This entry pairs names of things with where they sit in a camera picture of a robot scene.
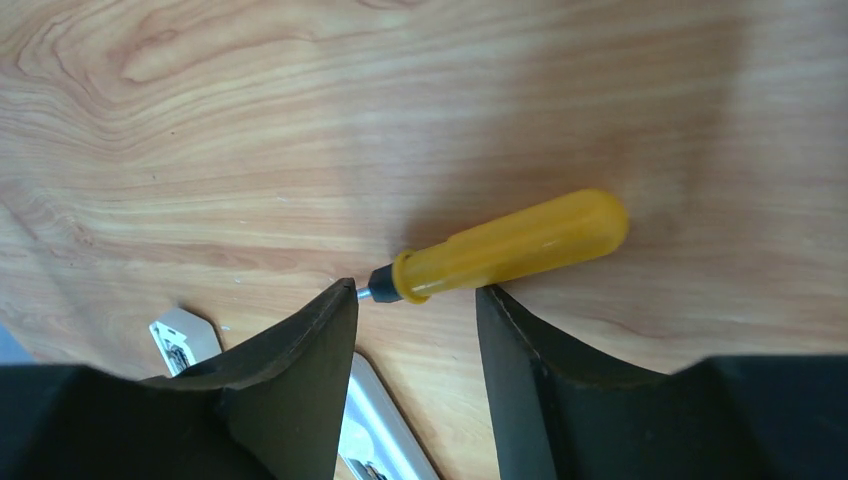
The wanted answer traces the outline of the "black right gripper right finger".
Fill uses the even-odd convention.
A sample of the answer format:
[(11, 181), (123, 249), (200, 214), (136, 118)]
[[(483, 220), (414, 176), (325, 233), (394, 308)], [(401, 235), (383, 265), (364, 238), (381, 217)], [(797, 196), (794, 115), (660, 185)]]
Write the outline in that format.
[(590, 346), (530, 312), (503, 288), (475, 292), (477, 332), (499, 472), (504, 479), (575, 479), (566, 396), (662, 375)]

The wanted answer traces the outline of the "small white remote control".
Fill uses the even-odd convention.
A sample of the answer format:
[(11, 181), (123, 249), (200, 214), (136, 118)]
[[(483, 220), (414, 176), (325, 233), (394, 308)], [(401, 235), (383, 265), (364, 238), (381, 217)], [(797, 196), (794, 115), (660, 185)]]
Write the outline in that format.
[(213, 324), (182, 308), (167, 311), (148, 329), (171, 376), (222, 353)]

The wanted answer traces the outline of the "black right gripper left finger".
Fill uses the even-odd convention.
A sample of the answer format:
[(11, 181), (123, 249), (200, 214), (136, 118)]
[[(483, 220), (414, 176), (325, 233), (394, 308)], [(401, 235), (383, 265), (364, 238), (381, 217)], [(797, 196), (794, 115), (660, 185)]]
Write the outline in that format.
[(299, 311), (151, 387), (210, 397), (228, 437), (276, 479), (330, 479), (357, 332), (355, 283), (342, 278)]

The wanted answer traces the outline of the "yellow handled screwdriver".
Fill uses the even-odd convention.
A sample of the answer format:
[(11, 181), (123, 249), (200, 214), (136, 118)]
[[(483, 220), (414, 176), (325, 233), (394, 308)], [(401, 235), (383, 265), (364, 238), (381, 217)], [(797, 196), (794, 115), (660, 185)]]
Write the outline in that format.
[(374, 270), (357, 297), (421, 304), (457, 289), (476, 289), (606, 256), (629, 232), (614, 195), (583, 189), (399, 253)]

